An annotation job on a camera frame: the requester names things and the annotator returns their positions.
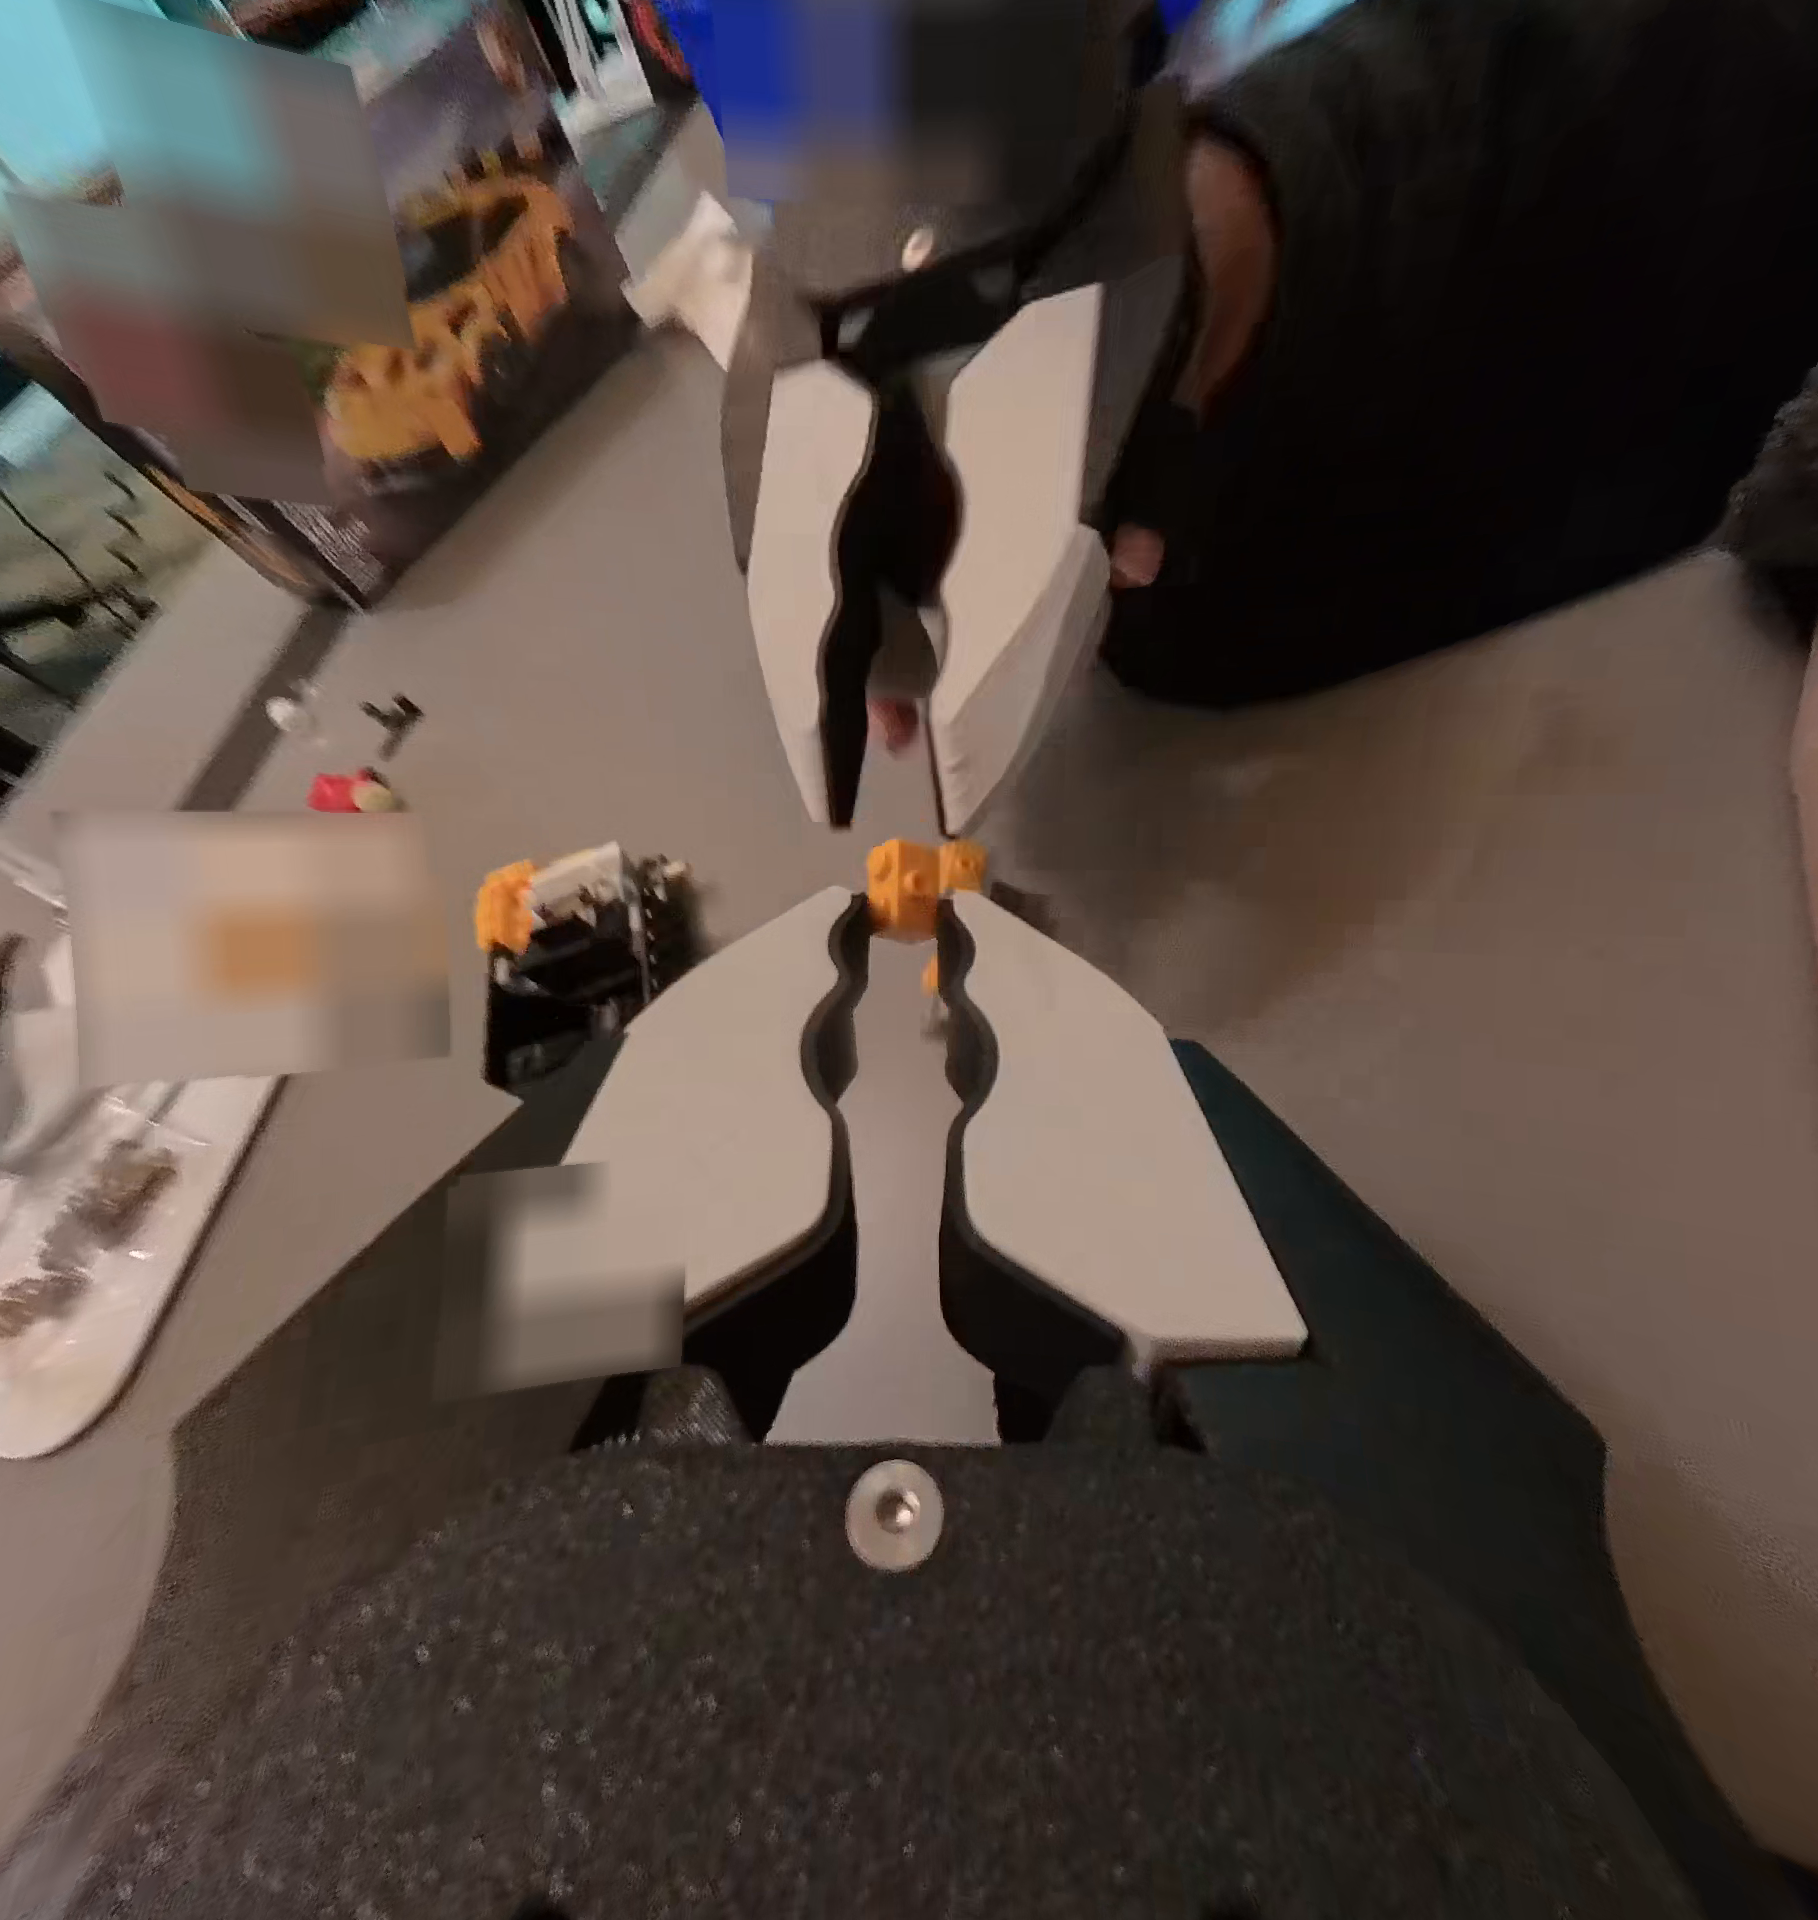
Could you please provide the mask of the crumpled white paper bags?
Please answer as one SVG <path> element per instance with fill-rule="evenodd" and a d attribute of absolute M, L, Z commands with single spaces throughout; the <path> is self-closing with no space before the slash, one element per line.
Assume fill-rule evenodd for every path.
<path fill-rule="evenodd" d="M 627 276 L 623 296 L 645 327 L 688 334 L 727 372 L 750 303 L 752 255 L 731 210 L 700 190 L 682 228 Z"/>

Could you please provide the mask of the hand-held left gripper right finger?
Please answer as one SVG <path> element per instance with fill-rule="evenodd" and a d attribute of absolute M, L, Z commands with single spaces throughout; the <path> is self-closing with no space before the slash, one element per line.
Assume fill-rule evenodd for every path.
<path fill-rule="evenodd" d="M 1310 1328 L 1179 1052 L 1135 994 L 989 894 L 939 915 L 941 1315 L 1001 1441 L 1122 1367 L 1291 1364 Z"/>

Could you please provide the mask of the black toy set box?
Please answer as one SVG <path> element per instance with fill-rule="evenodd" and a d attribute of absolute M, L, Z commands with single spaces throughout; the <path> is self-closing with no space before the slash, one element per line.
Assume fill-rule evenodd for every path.
<path fill-rule="evenodd" d="M 376 605 L 629 343 L 530 4 L 352 4 L 306 50 L 159 24 L 98 63 L 125 197 L 269 348 L 258 444 L 159 441 L 153 479 L 271 581 Z"/>

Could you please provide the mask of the orange grey toy brick assembly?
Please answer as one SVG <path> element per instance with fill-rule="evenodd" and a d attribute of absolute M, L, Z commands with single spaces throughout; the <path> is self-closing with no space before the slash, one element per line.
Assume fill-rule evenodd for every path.
<path fill-rule="evenodd" d="M 985 894 L 990 854 L 981 842 L 951 838 L 915 842 L 891 838 L 868 854 L 870 928 L 896 944 L 924 947 L 923 959 L 923 1025 L 939 1037 L 949 1024 L 941 997 L 941 906 L 956 894 Z"/>

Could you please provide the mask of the clear bag of dark parts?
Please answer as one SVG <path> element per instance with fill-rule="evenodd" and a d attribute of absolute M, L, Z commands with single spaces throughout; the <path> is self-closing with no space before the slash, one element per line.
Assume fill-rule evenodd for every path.
<path fill-rule="evenodd" d="M 118 1261 L 148 1254 L 200 1140 L 177 1127 L 185 1084 L 100 1096 L 0 1183 L 0 1364 L 61 1342 Z"/>

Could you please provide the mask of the person's right hand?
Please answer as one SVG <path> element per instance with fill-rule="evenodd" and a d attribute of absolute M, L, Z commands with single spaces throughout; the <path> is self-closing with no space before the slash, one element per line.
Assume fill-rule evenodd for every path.
<path fill-rule="evenodd" d="M 1326 4 L 1187 63 L 1196 343 L 1113 529 L 1139 696 L 1316 691 L 1637 577 L 1718 516 L 1674 419 L 1666 4 Z"/>

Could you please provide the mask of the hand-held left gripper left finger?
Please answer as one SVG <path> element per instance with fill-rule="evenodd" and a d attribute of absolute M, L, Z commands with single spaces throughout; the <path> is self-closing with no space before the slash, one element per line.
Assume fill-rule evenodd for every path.
<path fill-rule="evenodd" d="M 708 1367 L 754 1441 L 857 1305 L 840 1101 L 860 994 L 863 907 L 831 884 L 634 1016 L 566 1155 L 590 1167 L 566 1268 L 580 1305 L 636 1302 L 659 1324 L 605 1373 Z"/>

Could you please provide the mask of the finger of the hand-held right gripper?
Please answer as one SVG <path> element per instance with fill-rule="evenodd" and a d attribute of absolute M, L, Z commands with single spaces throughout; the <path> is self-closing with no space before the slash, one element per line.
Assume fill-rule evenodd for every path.
<path fill-rule="evenodd" d="M 963 513 L 924 720 L 951 834 L 1020 768 L 1107 596 L 1107 548 L 1086 516 L 1103 310 L 1102 282 L 1029 302 L 949 381 L 941 452 Z"/>
<path fill-rule="evenodd" d="M 745 566 L 765 694 L 806 816 L 849 827 L 878 651 L 876 388 L 824 358 L 773 375 Z"/>

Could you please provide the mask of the toy brick car model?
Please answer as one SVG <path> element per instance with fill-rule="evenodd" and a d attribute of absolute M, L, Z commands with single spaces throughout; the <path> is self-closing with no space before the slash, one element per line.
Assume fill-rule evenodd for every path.
<path fill-rule="evenodd" d="M 706 953 L 686 861 L 618 842 L 491 869 L 474 894 L 488 965 L 483 1078 L 521 1094 L 615 1037 Z"/>

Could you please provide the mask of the white rounded board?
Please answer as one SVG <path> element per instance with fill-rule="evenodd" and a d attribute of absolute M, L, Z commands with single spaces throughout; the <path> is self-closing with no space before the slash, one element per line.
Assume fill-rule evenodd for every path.
<path fill-rule="evenodd" d="M 80 1439 L 125 1394 L 165 1314 L 199 1261 L 278 1091 L 273 1078 L 208 1078 L 85 1089 L 79 1078 L 76 984 L 56 869 L 0 832 L 0 878 L 53 913 L 55 936 L 27 945 L 12 1013 L 34 1112 L 0 1153 L 0 1183 L 28 1170 L 104 1094 L 185 1084 L 177 1127 L 200 1140 L 185 1177 L 157 1213 L 148 1254 L 118 1261 L 104 1293 L 69 1335 L 0 1364 L 0 1460 L 36 1460 Z"/>

